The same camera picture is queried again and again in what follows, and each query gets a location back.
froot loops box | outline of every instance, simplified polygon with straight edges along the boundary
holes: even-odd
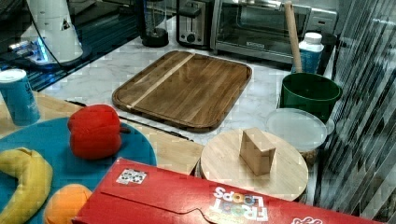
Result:
[[[73,223],[378,222],[118,158]]]

toaster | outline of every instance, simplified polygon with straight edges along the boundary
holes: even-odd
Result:
[[[185,47],[210,48],[214,0],[177,0],[177,42]]]

water bottle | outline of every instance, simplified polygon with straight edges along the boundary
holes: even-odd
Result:
[[[322,36],[317,33],[306,33],[304,40],[300,42],[299,49],[303,72],[315,74],[318,71],[321,52],[324,46],[320,43]]]

small wooden box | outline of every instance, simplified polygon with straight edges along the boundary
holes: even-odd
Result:
[[[271,171],[276,147],[258,128],[243,131],[240,155],[254,175],[265,175]]]

blue light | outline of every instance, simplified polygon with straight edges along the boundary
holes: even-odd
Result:
[[[41,40],[41,38],[37,39],[37,44],[38,44],[38,47],[40,48],[41,54],[43,55],[44,61],[47,62],[49,60],[49,57],[47,56],[46,48],[45,48],[44,43]]]

